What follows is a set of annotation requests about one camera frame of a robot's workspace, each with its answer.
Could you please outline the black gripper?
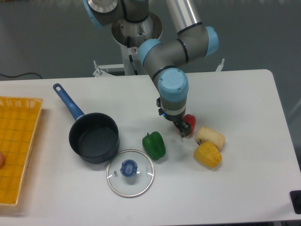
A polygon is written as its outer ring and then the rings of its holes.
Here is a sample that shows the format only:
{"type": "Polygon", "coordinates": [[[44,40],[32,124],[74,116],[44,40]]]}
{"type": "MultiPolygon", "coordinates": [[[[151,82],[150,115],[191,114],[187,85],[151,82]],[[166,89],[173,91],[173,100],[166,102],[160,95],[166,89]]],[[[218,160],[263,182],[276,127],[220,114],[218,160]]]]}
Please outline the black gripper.
{"type": "Polygon", "coordinates": [[[191,134],[191,125],[184,121],[184,115],[186,111],[186,105],[183,107],[170,110],[163,106],[160,98],[157,99],[158,113],[160,116],[163,116],[165,119],[172,121],[176,128],[179,130],[181,137],[187,137],[191,134]]]}

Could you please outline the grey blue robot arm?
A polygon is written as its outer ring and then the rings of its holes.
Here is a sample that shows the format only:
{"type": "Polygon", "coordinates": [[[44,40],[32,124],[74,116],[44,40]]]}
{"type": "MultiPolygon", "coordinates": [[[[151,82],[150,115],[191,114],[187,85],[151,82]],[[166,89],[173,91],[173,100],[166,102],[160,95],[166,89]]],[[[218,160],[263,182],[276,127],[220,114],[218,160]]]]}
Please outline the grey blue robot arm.
{"type": "Polygon", "coordinates": [[[214,28],[204,26],[191,0],[168,0],[166,6],[177,32],[177,39],[160,42],[162,24],[149,10],[146,0],[86,0],[83,2],[91,22],[102,27],[111,24],[116,42],[125,48],[123,58],[133,63],[133,73],[144,68],[159,92],[158,112],[172,121],[182,137],[192,133],[184,120],[189,90],[181,65],[214,53],[219,39],[214,28]]]}

